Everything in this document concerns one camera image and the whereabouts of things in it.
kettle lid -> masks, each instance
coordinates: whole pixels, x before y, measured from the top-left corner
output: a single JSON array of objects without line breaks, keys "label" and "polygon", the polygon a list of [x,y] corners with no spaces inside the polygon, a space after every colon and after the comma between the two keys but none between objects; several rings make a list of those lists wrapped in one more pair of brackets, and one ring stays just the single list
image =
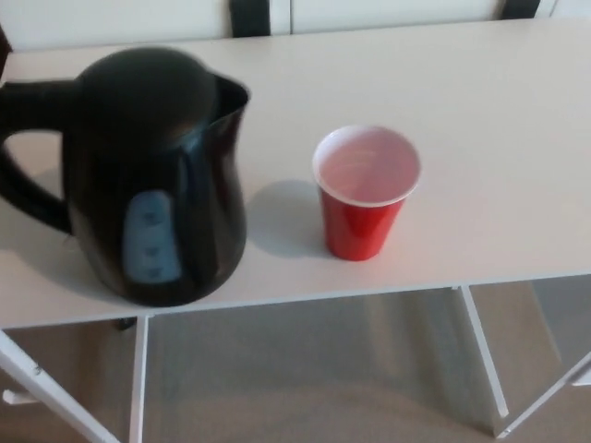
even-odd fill
[{"label": "kettle lid", "polygon": [[108,55],[78,79],[85,120],[106,139],[144,142],[144,153],[205,127],[216,112],[215,76],[192,56],[168,48]]}]

cup rim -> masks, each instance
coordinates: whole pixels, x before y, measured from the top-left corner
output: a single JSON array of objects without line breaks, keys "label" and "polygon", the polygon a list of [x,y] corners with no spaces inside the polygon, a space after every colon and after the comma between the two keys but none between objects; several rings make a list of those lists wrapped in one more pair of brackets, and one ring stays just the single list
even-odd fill
[{"label": "cup rim", "polygon": [[[385,132],[389,133],[390,135],[395,136],[397,138],[401,138],[403,141],[405,141],[406,147],[410,149],[410,151],[412,152],[412,154],[416,158],[416,166],[417,166],[416,179],[413,182],[413,184],[411,184],[408,187],[408,189],[406,189],[400,196],[398,196],[396,198],[391,198],[389,200],[367,202],[367,201],[359,201],[359,200],[354,200],[352,198],[345,197],[340,192],[337,192],[334,189],[332,189],[330,186],[328,186],[324,182],[324,180],[322,180],[322,177],[320,176],[320,162],[319,162],[320,148],[322,148],[326,143],[328,143],[331,138],[336,137],[337,135],[339,135],[340,133],[343,133],[344,131],[359,130],[360,132],[361,131],[365,132],[365,131],[376,130],[376,129],[378,129],[379,131],[385,131]],[[421,177],[423,167],[422,167],[422,163],[421,163],[421,158],[418,155],[418,151],[416,150],[415,145],[413,145],[413,143],[411,143],[411,141],[408,138],[406,138],[405,136],[403,136],[401,133],[394,131],[392,129],[389,129],[387,127],[384,127],[384,126],[349,125],[349,126],[342,126],[337,129],[334,129],[330,134],[325,136],[320,141],[320,143],[317,145],[317,147],[314,151],[314,155],[312,156],[312,171],[314,173],[314,179],[315,179],[317,185],[320,187],[320,189],[322,189],[322,191],[326,192],[329,196],[343,202],[344,204],[347,204],[350,206],[355,206],[358,208],[383,208],[386,206],[393,205],[394,203],[398,203],[399,201],[404,200],[405,198],[407,198],[408,196],[410,196],[413,193],[413,191],[418,186],[418,182]]]}]

floor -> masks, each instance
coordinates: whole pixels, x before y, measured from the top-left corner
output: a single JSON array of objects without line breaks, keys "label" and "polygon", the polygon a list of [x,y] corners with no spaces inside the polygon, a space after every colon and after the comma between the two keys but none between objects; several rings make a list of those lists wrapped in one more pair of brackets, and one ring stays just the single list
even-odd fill
[{"label": "floor", "polygon": [[[562,370],[528,283],[474,295],[512,413]],[[449,291],[151,320],[145,443],[491,442],[481,372]],[[134,330],[13,338],[122,441]],[[0,389],[16,386],[0,374]],[[591,389],[565,388],[508,443],[586,443]],[[81,443],[44,406],[0,404],[0,442]]]}]

kettle handle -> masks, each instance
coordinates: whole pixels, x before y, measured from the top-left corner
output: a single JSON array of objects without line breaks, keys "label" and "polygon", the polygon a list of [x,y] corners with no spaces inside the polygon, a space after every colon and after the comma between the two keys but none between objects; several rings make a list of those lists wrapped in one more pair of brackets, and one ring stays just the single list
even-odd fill
[{"label": "kettle handle", "polygon": [[30,129],[64,131],[78,95],[76,80],[6,83],[0,88],[0,196],[53,228],[71,233],[67,205],[18,166],[5,141]]}]

kettle base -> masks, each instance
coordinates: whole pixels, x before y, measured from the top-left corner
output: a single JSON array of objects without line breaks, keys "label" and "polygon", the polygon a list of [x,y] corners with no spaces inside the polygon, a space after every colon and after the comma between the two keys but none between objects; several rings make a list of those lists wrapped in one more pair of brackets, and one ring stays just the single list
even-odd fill
[{"label": "kettle base", "polygon": [[223,272],[219,272],[213,281],[204,284],[198,289],[195,288],[193,281],[189,278],[181,278],[178,281],[163,284],[136,284],[124,282],[125,289],[117,291],[101,279],[102,284],[113,293],[116,293],[128,301],[149,307],[174,307],[188,305],[213,293],[221,287],[234,273],[242,256],[244,255],[245,243],[237,250],[237,253],[223,267]]}]

